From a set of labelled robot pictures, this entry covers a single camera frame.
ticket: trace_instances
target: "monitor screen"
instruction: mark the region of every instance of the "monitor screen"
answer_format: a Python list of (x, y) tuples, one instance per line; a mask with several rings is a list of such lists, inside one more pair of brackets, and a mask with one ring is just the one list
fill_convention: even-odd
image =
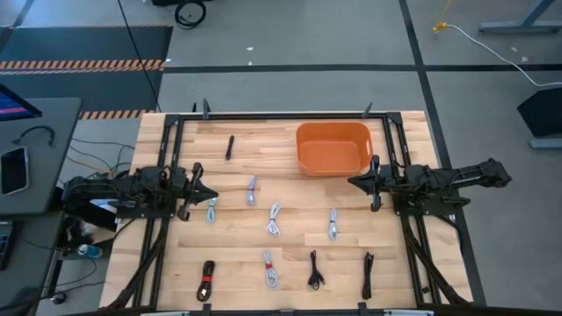
[(36, 118), (41, 112), (0, 85), (0, 120)]

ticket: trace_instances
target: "orange basket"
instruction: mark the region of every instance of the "orange basket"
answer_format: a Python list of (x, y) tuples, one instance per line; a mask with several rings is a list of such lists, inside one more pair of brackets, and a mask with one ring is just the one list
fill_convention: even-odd
[(361, 123), (305, 123), (297, 128), (300, 172), (307, 176), (357, 175), (371, 156), (371, 132)]

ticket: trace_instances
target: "wooden table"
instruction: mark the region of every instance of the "wooden table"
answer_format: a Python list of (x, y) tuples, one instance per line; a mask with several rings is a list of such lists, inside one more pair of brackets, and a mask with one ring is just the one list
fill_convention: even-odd
[[(412, 163), (437, 168), (424, 112), (401, 114)], [(133, 168), (156, 164), (163, 120), (163, 114), (143, 116)], [(372, 298), (366, 301), (367, 306), (415, 307), (400, 219), (393, 213), (391, 199), (383, 195), (383, 208), (370, 212), (371, 198), (348, 184), (346, 177), (301, 175), (295, 131), (305, 121), (211, 120), (184, 125), (179, 165), (190, 169), (194, 162), (201, 162), (205, 169), (202, 182), (219, 192), (220, 197), (215, 224), (205, 222), (207, 202), (192, 208), (188, 222), (177, 218), (170, 222), (159, 310), (202, 308), (196, 300), (196, 290), (206, 260), (216, 261), (213, 294), (207, 302), (213, 310), (355, 309), (357, 302), (363, 301), (363, 260), (367, 251), (375, 255)], [(388, 163), (382, 120), (360, 121), (371, 130), (373, 149), (380, 155), (381, 164)], [(235, 136), (233, 158), (226, 162), (230, 135)], [(171, 136), (167, 162), (174, 140)], [(398, 137), (393, 138), (398, 144)], [(252, 176), (258, 179), (256, 205), (248, 206), (246, 193)], [(266, 230), (274, 203), (281, 204), (277, 216), (279, 238)], [(335, 241), (328, 238), (331, 207), (338, 209)], [(461, 296), (470, 300), (455, 230), (433, 217), (426, 217), (426, 227), (437, 268)], [(145, 220), (137, 220), (115, 241), (101, 305), (117, 297), (138, 267), (144, 229)], [(277, 291), (266, 287), (265, 249), (271, 252), (279, 275)], [(312, 250), (316, 250), (318, 269), (326, 278), (326, 285), (319, 291), (306, 286)], [(422, 283), (427, 284), (426, 273), (419, 266)], [(151, 279), (149, 272), (145, 289)]]

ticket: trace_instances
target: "smartphone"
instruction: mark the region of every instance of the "smartphone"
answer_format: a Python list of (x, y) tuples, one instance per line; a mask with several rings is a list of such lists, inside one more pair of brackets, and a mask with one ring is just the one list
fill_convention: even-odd
[(2, 154), (0, 176), (2, 195), (10, 195), (29, 188), (27, 148), (20, 147)]

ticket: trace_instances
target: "concrete floor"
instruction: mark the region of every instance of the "concrete floor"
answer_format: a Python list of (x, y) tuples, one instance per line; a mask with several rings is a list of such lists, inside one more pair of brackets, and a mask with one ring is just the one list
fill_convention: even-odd
[[(172, 24), (173, 8), (122, 0), (131, 24)], [(501, 64), (454, 30), (433, 34), (445, 0), (408, 0), (426, 64)], [(476, 33), (478, 23), (518, 19), (532, 0), (454, 2), (446, 20)], [(22, 1), (0, 4), (0, 25), (15, 20)], [(35, 0), (23, 25), (122, 25), (115, 0)], [(562, 19), (562, 3), (544, 15)], [(528, 63), (562, 62), (561, 35), (481, 36), (492, 48)], [(400, 7), (394, 0), (215, 0), (197, 29), (175, 29), (169, 66), (287, 64), (413, 64)], [(560, 72), (531, 73), (539, 82), (561, 81)], [(518, 72), (429, 73), (453, 166), (501, 161), (514, 181), (502, 190), (470, 188), (465, 216), (489, 305), (562, 311), (562, 152), (532, 151), (531, 133), (516, 107), (535, 91)], [(284, 73), (167, 74), (164, 111), (189, 111), (207, 98), (214, 111), (427, 110), (415, 72), (329, 71)], [(136, 119), (81, 121), (76, 137), (133, 144)], [(80, 146), (117, 160), (118, 147)], [(68, 162), (61, 179), (90, 170)], [(63, 279), (90, 271), (90, 262), (69, 262)], [(88, 282), (104, 279), (104, 265)], [(44, 302), (40, 315), (93, 310), (101, 286), (72, 292), (68, 303)]]

